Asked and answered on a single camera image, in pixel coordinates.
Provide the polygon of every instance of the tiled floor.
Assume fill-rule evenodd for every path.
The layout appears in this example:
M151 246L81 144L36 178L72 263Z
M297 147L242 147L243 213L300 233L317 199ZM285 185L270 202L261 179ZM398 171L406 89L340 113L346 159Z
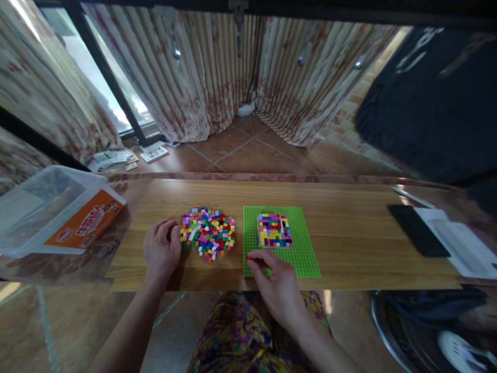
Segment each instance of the tiled floor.
M256 116L236 119L207 141L183 144L134 172L251 172L398 175L317 141L288 145ZM325 297L331 310L331 293ZM164 295L142 372L184 372L218 292ZM402 371L379 340L365 292L339 292L329 320L337 341L367 372ZM0 371L87 372L131 302L108 284L40 287L0 283Z
M24 286L5 296L0 284L0 371L88 372L134 294L109 285ZM321 292L334 338L366 372L403 372L383 346L363 291ZM186 372L218 292L166 293L142 372Z
M317 140L310 148L287 144L255 115L236 118L207 141L167 148L169 155L133 172L227 172L402 176L358 154Z

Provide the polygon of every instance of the plastic storage box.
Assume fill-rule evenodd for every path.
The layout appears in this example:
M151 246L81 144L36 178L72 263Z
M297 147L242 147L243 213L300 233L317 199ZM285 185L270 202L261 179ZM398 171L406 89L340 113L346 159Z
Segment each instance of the plastic storage box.
M124 205L107 178L49 166L0 197L0 253L82 254Z

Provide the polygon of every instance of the floral curtain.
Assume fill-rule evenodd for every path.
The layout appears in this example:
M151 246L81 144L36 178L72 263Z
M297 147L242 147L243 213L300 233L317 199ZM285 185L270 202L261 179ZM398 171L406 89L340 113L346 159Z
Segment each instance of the floral curtain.
M0 128L0 196L55 162Z
M83 5L161 131L202 141L243 101L284 140L308 146L397 30L232 14ZM361 70L354 70L361 61Z
M0 106L81 163L122 147L108 112L32 0L0 2L0 76ZM12 151L22 151L20 143L10 143ZM1 167L10 172L24 159L20 175L48 163L32 159L39 156L33 149L6 156Z
M396 31L364 23L266 18L253 94L257 115L289 144L309 146Z
M244 53L237 58L231 15L83 8L166 137L201 141L230 125L250 91L255 17L245 19Z

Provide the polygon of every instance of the wooden table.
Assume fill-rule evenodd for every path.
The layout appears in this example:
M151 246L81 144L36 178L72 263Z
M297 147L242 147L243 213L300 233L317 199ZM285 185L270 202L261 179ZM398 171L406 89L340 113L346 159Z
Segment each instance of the wooden table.
M387 210L399 204L386 185L261 181L154 180L109 267L114 291L136 291L145 276L143 239L161 219L181 220L195 206L236 219L234 250L213 263L184 250L168 290L257 290L242 274L244 205L301 206L321 278L303 290L458 289L446 259L421 256Z

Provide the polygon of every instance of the clear plastic container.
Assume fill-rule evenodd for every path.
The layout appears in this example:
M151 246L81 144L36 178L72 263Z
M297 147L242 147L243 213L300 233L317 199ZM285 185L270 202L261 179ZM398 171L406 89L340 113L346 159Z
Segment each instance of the clear plastic container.
M53 165L30 177L0 197L0 253L14 258L31 253L82 254L87 247L66 247L65 238L54 245L46 242L101 190L126 204L100 175ZM94 230L100 233L103 228Z

